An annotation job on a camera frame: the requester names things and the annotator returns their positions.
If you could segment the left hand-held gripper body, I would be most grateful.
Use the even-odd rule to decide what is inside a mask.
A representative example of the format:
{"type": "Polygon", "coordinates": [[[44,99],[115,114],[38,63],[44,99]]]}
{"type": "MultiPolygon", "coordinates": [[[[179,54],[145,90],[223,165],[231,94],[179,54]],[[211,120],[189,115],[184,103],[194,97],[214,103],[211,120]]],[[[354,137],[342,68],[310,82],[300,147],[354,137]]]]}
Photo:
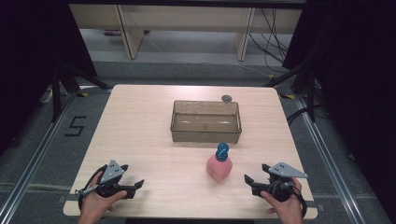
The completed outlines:
{"type": "Polygon", "coordinates": [[[109,198],[121,191],[127,192],[127,194],[124,196],[124,199],[132,199],[134,197],[136,191],[134,186],[122,186],[119,184],[122,176],[125,173],[120,167],[121,165],[119,165],[116,161],[111,160],[104,172],[99,177],[99,180],[97,181],[98,188],[96,189],[96,193],[101,197],[109,198]]]}

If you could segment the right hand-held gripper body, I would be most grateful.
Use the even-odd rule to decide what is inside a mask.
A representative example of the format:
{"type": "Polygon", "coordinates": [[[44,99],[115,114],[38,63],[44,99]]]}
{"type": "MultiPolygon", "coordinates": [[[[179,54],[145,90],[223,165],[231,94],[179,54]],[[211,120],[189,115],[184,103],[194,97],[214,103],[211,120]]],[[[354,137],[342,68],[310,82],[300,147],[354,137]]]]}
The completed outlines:
{"type": "Polygon", "coordinates": [[[308,174],[303,173],[292,166],[281,161],[274,166],[267,173],[269,175],[269,183],[256,183],[254,188],[251,188],[252,194],[261,196],[262,191],[266,191],[279,202],[285,202],[290,198],[293,193],[294,184],[292,178],[308,178],[308,174]]]}

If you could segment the person's left hand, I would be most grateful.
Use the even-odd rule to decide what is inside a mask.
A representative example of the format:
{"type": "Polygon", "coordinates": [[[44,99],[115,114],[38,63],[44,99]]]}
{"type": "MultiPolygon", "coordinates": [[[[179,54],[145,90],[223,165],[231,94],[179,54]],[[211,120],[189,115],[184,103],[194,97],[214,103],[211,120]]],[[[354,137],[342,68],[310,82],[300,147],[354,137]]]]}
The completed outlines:
{"type": "Polygon", "coordinates": [[[95,191],[90,192],[84,199],[80,210],[80,219],[100,220],[107,212],[114,212],[113,204],[120,201],[127,194],[126,191],[116,193],[114,196],[104,198],[95,191]]]}

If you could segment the person's right hand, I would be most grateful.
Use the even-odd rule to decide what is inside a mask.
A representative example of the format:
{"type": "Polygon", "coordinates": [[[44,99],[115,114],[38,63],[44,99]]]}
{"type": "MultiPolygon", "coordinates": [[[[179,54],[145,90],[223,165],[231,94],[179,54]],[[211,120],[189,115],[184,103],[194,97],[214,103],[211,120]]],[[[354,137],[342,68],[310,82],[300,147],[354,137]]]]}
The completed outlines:
{"type": "Polygon", "coordinates": [[[291,218],[299,217],[303,218],[302,210],[303,207],[299,199],[295,195],[291,195],[290,198],[285,202],[279,202],[266,191],[261,192],[261,196],[267,201],[271,207],[266,210],[267,214],[276,213],[278,218],[291,218]]]}

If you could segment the pink bottle with blue pump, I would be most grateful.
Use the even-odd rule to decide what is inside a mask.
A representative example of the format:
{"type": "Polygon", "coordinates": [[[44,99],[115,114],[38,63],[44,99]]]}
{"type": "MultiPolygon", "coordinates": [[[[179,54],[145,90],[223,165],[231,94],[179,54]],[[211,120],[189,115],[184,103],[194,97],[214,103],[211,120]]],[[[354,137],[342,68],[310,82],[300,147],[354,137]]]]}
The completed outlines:
{"type": "Polygon", "coordinates": [[[206,162],[206,172],[219,183],[230,174],[232,168],[229,145],[219,143],[216,152],[206,162]]]}

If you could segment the clear brown plastic bin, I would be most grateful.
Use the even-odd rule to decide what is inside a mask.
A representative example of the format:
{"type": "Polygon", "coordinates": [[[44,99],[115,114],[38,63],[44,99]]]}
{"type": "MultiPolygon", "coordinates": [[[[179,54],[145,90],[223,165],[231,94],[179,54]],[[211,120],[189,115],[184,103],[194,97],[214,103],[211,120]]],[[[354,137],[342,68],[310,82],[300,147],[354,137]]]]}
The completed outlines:
{"type": "Polygon", "coordinates": [[[174,142],[237,144],[242,133],[239,104],[174,101],[170,131],[174,142]]]}

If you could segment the black metal stand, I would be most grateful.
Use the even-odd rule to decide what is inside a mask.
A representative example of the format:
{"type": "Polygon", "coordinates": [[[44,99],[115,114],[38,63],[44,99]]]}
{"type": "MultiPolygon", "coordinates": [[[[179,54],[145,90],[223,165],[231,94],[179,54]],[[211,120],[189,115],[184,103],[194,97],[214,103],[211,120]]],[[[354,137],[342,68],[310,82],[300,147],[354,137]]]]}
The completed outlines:
{"type": "Polygon", "coordinates": [[[80,91],[80,86],[76,82],[75,77],[81,77],[102,90],[112,89],[112,86],[101,81],[98,77],[91,76],[70,64],[61,63],[56,65],[52,72],[51,81],[53,105],[52,122],[61,115],[61,86],[64,86],[67,92],[78,93],[80,91]]]}
{"type": "Polygon", "coordinates": [[[307,89],[307,103],[306,107],[300,110],[300,113],[306,112],[308,117],[311,118],[312,122],[315,122],[314,113],[314,96],[315,96],[315,76],[313,71],[313,65],[309,62],[302,62],[293,69],[289,70],[279,78],[271,80],[269,83],[265,84],[265,87],[273,88],[274,86],[280,84],[281,82],[295,77],[293,84],[291,85],[291,90],[294,93],[300,94],[304,89],[307,89]]]}

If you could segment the white power strip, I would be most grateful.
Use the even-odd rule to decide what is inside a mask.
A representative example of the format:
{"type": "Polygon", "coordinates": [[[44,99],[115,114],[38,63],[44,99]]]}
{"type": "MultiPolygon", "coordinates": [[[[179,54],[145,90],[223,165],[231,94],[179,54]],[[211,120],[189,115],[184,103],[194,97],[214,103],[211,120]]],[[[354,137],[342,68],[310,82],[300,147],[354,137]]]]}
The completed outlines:
{"type": "Polygon", "coordinates": [[[47,104],[52,99],[52,94],[53,94],[52,89],[46,89],[42,97],[40,98],[40,103],[47,104]]]}

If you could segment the dark curtain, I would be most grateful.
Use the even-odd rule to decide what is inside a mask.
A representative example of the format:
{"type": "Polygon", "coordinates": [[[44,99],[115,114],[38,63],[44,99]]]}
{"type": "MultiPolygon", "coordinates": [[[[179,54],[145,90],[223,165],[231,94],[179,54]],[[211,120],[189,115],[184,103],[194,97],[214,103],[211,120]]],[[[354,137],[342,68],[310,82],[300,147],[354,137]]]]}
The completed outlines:
{"type": "Polygon", "coordinates": [[[304,0],[285,67],[303,61],[325,26],[315,63],[328,111],[396,223],[396,0],[304,0]]]}
{"type": "Polygon", "coordinates": [[[63,64],[96,75],[70,6],[0,0],[0,155],[63,64]]]}

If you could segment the beige wooden desk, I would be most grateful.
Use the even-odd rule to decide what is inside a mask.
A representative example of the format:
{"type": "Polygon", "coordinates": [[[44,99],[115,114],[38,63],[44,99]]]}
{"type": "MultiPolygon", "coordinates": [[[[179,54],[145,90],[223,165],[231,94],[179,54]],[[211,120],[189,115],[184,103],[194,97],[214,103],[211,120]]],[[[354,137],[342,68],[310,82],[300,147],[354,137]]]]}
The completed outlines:
{"type": "Polygon", "coordinates": [[[236,59],[245,60],[248,36],[294,33],[300,9],[242,7],[152,7],[71,4],[80,29],[119,30],[127,57],[136,57],[145,31],[232,33],[236,59]]]}

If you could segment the metal floor rail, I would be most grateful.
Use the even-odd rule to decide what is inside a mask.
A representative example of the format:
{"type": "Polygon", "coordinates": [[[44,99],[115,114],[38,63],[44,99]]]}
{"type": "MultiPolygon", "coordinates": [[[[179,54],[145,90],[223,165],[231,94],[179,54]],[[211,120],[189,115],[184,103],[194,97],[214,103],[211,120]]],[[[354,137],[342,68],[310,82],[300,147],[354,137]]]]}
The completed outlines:
{"type": "Polygon", "coordinates": [[[310,132],[311,137],[316,145],[318,153],[323,160],[324,166],[332,180],[332,184],[343,204],[346,213],[352,224],[366,224],[364,217],[361,214],[361,210],[354,199],[345,179],[342,177],[323,137],[318,129],[317,124],[311,120],[311,118],[304,113],[304,123],[310,132]]]}
{"type": "Polygon", "coordinates": [[[12,219],[15,211],[17,210],[22,200],[25,191],[27,190],[29,184],[31,183],[31,180],[35,176],[38,167],[45,158],[47,152],[49,151],[50,144],[52,143],[56,133],[58,132],[69,106],[74,101],[76,96],[77,95],[75,93],[68,93],[65,96],[59,115],[54,121],[50,123],[50,126],[48,127],[44,137],[36,148],[35,153],[25,166],[21,177],[19,178],[18,182],[13,186],[12,191],[9,193],[5,203],[0,207],[0,224],[8,224],[9,221],[12,219]]]}

